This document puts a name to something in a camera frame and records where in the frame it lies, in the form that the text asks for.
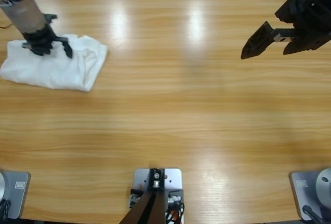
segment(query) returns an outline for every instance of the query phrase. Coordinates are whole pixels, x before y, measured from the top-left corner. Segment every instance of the wire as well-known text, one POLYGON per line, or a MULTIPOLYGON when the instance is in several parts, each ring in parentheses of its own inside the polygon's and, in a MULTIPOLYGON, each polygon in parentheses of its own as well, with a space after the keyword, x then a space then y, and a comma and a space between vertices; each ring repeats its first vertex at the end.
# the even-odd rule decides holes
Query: wire
POLYGON ((0 202, 0 222, 7 220, 9 208, 10 208, 9 200, 2 200, 0 202))
POLYGON ((312 209, 311 207, 305 205, 302 208, 303 212, 310 217, 316 224, 324 224, 324 220, 319 217, 312 209))
POLYGON ((185 205, 184 203, 181 203, 179 205, 175 205, 172 209, 167 210, 167 215, 165 218, 165 221, 167 224, 181 224, 182 223, 182 217, 184 215, 185 205))
POLYGON ((0 26, 0 28, 1 28, 1 29, 7 29, 7 28, 10 28, 11 26, 13 26, 12 23, 10 23, 10 24, 7 25, 7 26, 0 26))

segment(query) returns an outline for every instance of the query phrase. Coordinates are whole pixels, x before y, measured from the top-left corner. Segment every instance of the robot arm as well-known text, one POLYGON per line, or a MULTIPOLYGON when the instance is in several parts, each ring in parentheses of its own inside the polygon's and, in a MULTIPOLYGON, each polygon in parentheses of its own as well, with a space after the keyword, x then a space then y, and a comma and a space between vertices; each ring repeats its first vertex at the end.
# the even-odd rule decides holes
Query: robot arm
POLYGON ((53 41, 60 41, 69 58, 72 49, 67 38, 57 37, 50 23, 57 16, 43 14, 34 0, 0 0, 0 8, 26 40, 24 48, 37 55, 50 54, 53 41))
POLYGON ((284 54, 316 50, 331 40, 331 0, 287 0, 275 13, 294 28, 273 29, 265 22, 243 48, 242 59, 260 55, 273 42, 289 42, 284 54))

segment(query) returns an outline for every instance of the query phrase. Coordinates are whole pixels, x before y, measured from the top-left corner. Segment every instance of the white towel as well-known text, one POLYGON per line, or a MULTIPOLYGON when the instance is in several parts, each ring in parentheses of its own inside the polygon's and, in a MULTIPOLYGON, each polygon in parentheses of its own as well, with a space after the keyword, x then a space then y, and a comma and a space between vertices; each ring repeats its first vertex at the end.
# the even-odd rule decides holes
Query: white towel
POLYGON ((62 43, 53 42, 50 55, 38 56, 22 48, 25 40, 8 42, 8 57, 2 64, 0 76, 17 83, 53 89, 90 91, 107 55, 107 46, 98 40, 74 34, 64 34, 73 50, 66 56, 62 43))

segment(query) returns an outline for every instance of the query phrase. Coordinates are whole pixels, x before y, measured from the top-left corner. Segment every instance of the round metal base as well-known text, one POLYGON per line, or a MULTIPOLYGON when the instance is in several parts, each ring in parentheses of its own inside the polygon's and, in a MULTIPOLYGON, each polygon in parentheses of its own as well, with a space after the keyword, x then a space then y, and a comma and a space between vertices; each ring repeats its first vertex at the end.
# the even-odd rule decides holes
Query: round metal base
POLYGON ((0 202, 3 199, 4 194, 5 194, 5 186, 6 186, 5 177, 2 174, 2 172, 0 171, 0 202))

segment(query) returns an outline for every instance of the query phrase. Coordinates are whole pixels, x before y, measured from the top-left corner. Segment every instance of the black cable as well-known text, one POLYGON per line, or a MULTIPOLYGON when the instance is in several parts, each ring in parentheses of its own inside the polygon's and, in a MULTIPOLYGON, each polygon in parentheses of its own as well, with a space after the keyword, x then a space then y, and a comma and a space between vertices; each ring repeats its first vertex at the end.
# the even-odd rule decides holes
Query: black cable
POLYGON ((312 209, 311 207, 305 205, 302 208, 303 212, 310 217, 316 224, 325 224, 324 220, 319 217, 312 209))
POLYGON ((1 29, 7 29, 7 28, 10 28, 11 26, 13 26, 13 24, 11 23, 11 24, 9 24, 9 25, 7 25, 7 26, 0 26, 0 28, 1 29))
POLYGON ((10 208, 10 201, 9 200, 2 200, 0 202, 0 223, 2 221, 7 220, 9 208, 10 208))

